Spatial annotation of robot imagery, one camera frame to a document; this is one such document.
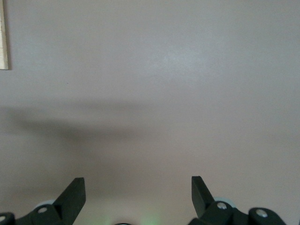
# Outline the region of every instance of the wooden block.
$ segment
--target wooden block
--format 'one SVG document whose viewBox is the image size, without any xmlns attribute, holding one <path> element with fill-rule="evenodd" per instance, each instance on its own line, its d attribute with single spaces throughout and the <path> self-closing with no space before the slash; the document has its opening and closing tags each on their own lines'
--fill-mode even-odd
<svg viewBox="0 0 300 225">
<path fill-rule="evenodd" d="M 0 0 L 0 69 L 8 69 L 8 50 L 4 23 L 3 0 Z"/>
</svg>

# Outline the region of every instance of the metal bolt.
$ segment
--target metal bolt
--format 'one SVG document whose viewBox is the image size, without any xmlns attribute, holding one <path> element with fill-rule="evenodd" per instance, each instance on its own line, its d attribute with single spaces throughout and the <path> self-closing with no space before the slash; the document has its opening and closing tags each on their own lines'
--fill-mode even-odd
<svg viewBox="0 0 300 225">
<path fill-rule="evenodd" d="M 0 216 L 0 222 L 2 222 L 3 220 L 5 220 L 6 216 Z"/>
<path fill-rule="evenodd" d="M 265 210 L 258 209 L 258 210 L 256 210 L 256 213 L 257 213 L 257 215 L 259 215 L 260 217 L 263 217 L 263 218 L 268 217 L 268 214 L 266 213 Z"/>
<path fill-rule="evenodd" d="M 47 208 L 46 207 L 42 207 L 37 212 L 38 213 L 43 213 L 43 212 L 46 212 L 46 211 L 47 211 Z"/>
<path fill-rule="evenodd" d="M 217 203 L 217 207 L 218 207 L 219 209 L 221 209 L 221 210 L 227 209 L 227 206 L 226 206 L 226 204 L 225 204 L 224 202 L 218 202 L 218 203 Z"/>
</svg>

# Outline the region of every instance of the silver screw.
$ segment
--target silver screw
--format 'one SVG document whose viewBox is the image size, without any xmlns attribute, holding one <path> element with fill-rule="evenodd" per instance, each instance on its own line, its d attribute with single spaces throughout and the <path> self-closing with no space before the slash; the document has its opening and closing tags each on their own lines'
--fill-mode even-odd
<svg viewBox="0 0 300 225">
<path fill-rule="evenodd" d="M 217 203 L 217 207 L 218 207 L 219 209 L 221 209 L 221 210 L 227 209 L 227 206 L 226 206 L 226 204 L 225 204 L 224 202 L 218 202 L 218 203 Z"/>
<path fill-rule="evenodd" d="M 266 213 L 265 210 L 258 209 L 258 210 L 256 210 L 256 213 L 257 213 L 257 215 L 259 215 L 260 217 L 263 217 L 263 218 L 268 217 L 268 214 Z"/>
<path fill-rule="evenodd" d="M 0 216 L 0 222 L 2 222 L 3 220 L 5 220 L 6 216 Z"/>
<path fill-rule="evenodd" d="M 38 213 L 43 213 L 43 212 L 46 212 L 46 211 L 47 211 L 47 208 L 46 207 L 42 207 L 37 212 Z"/>
</svg>

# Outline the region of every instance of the screw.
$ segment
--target screw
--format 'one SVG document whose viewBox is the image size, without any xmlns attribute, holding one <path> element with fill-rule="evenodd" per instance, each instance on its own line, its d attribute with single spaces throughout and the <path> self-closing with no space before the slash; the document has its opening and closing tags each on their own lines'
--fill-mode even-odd
<svg viewBox="0 0 300 225">
<path fill-rule="evenodd" d="M 43 213 L 43 212 L 46 212 L 46 211 L 47 211 L 47 208 L 46 207 L 42 207 L 37 212 L 38 213 Z"/>
<path fill-rule="evenodd" d="M 221 210 L 227 209 L 227 206 L 224 202 L 218 202 L 217 207 Z"/>
<path fill-rule="evenodd" d="M 257 213 L 257 215 L 259 215 L 260 217 L 263 217 L 263 218 L 268 217 L 268 214 L 266 213 L 265 210 L 258 209 L 258 210 L 256 210 L 256 213 Z"/>
<path fill-rule="evenodd" d="M 6 216 L 0 216 L 0 222 L 2 222 L 3 220 L 5 220 Z"/>
</svg>

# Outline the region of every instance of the gray surface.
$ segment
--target gray surface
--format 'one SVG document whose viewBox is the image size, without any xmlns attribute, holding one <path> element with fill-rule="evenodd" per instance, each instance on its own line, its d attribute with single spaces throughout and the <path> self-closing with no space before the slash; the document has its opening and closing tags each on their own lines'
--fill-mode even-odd
<svg viewBox="0 0 300 225">
<path fill-rule="evenodd" d="M 76 224 L 185 225 L 191 176 L 300 208 L 300 2 L 7 0 L 0 211 L 84 176 Z"/>
</svg>

